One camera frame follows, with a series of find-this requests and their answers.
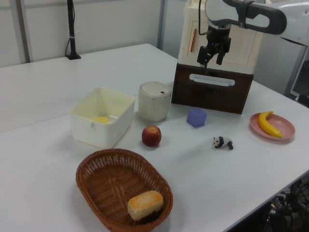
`white container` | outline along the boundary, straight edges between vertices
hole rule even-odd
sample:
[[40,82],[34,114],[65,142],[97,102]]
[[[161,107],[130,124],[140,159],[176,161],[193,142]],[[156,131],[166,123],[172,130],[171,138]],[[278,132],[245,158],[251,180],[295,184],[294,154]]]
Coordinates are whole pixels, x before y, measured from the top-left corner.
[[171,90],[160,82],[147,82],[139,89],[139,113],[148,121],[164,119],[169,110]]
[[[129,128],[135,97],[108,88],[96,88],[69,112],[74,139],[100,148],[111,148]],[[94,121],[106,116],[108,123]]]

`panda figurine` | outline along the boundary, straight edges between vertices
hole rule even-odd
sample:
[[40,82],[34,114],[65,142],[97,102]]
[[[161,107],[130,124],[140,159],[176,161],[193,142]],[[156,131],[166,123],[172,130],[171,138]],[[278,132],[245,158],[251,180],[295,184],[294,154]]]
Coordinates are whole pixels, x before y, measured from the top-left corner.
[[222,146],[228,146],[228,149],[233,150],[233,141],[228,138],[228,137],[218,137],[218,138],[213,138],[212,145],[215,148],[220,148]]

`purple hexagonal block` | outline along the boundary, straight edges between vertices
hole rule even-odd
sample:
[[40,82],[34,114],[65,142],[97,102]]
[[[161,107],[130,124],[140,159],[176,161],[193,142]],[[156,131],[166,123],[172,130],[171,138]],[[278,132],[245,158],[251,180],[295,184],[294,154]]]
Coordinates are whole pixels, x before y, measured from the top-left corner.
[[205,125],[207,113],[201,108],[193,108],[189,110],[187,122],[193,127],[201,127]]

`red apple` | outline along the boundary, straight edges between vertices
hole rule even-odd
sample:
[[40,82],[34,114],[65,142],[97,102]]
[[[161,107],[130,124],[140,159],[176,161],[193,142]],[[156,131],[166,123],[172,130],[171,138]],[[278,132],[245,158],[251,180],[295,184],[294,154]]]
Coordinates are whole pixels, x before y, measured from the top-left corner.
[[157,146],[161,141],[161,131],[159,127],[145,127],[141,134],[141,140],[146,146]]

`banana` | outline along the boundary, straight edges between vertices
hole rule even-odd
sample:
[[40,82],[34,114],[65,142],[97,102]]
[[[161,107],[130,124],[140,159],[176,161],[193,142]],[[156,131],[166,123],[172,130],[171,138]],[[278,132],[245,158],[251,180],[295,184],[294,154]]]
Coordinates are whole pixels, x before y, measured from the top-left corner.
[[283,135],[281,134],[281,132],[267,121],[267,117],[272,113],[273,111],[260,113],[258,124],[267,134],[282,138]]

